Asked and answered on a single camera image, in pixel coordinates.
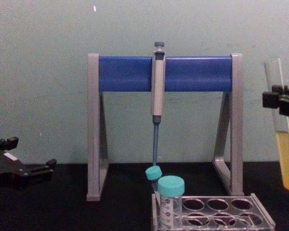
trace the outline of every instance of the gray stand frame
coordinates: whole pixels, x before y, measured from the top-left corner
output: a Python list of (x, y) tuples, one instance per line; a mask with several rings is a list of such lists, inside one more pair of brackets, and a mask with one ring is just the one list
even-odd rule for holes
[[(231, 196), (243, 196), (243, 58), (232, 54), (232, 91), (223, 93), (213, 165)], [(230, 123), (231, 167), (224, 161)], [(88, 194), (100, 201), (108, 171), (103, 94), (99, 92), (99, 55), (88, 54)]]
[[(243, 196), (243, 57), (232, 54), (232, 91), (223, 93), (213, 165), (230, 196)], [(230, 169), (224, 150), (230, 123)]]

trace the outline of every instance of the micropipette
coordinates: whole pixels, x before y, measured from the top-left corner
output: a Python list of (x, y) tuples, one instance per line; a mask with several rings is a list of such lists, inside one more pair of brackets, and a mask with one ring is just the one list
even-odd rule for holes
[(151, 89), (151, 114), (154, 124), (153, 131), (153, 165), (156, 165), (158, 158), (158, 126), (161, 121), (164, 90), (165, 90), (165, 66), (166, 58), (163, 42), (155, 42), (156, 51), (152, 56), (152, 89)]

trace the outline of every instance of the wall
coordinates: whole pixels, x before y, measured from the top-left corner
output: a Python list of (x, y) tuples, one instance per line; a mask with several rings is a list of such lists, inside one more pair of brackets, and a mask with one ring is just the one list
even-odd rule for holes
[[(0, 1), (0, 137), (25, 163), (87, 162), (87, 53), (244, 54), (244, 159), (277, 160), (263, 62), (289, 77), (289, 1)], [(150, 93), (107, 93), (112, 163), (150, 162)], [(210, 161), (221, 93), (167, 93), (159, 161)]]

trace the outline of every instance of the test tube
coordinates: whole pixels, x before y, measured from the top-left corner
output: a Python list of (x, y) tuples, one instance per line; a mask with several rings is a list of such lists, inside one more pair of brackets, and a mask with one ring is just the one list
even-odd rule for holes
[(161, 177), (158, 180), (160, 194), (160, 224), (164, 229), (182, 227), (182, 195), (184, 180), (177, 176)]
[[(266, 81), (269, 91), (273, 85), (284, 89), (284, 79), (280, 58), (271, 58), (264, 62)], [(289, 118), (272, 109), (273, 123), (279, 152), (279, 163), (284, 187), (289, 190)]]
[(147, 179), (151, 181), (155, 198), (158, 201), (158, 204), (160, 205), (160, 198), (159, 198), (159, 193), (158, 193), (158, 179), (162, 176), (162, 171), (160, 170), (159, 166), (154, 165), (154, 166), (147, 168), (145, 171), (145, 174), (146, 174)]

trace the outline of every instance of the teal screw cap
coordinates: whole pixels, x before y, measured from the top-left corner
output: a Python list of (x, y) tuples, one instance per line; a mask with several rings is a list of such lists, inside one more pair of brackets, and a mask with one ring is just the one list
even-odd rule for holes
[(162, 171), (159, 166), (155, 165), (147, 168), (145, 174), (148, 180), (156, 180), (162, 176)]
[(177, 176), (161, 177), (158, 180), (158, 192), (167, 197), (182, 196), (185, 191), (184, 180)]

